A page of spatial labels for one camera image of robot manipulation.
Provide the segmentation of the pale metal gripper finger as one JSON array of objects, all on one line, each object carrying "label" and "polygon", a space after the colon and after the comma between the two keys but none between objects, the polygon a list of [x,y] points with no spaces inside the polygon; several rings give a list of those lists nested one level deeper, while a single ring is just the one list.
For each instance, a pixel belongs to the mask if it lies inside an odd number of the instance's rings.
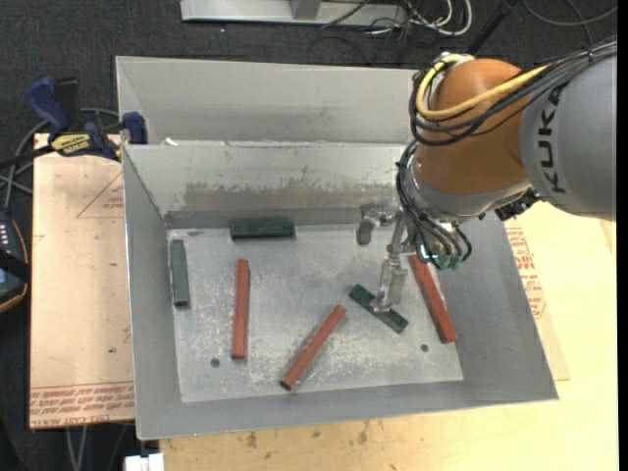
[{"label": "pale metal gripper finger", "polygon": [[389,284],[389,308],[393,308],[401,302],[407,276],[408,271],[406,269],[394,268],[392,270]]},{"label": "pale metal gripper finger", "polygon": [[380,279],[375,291],[376,297],[371,307],[377,313],[388,312],[393,304],[391,301],[391,284],[393,279],[394,263],[390,259],[382,262]]}]

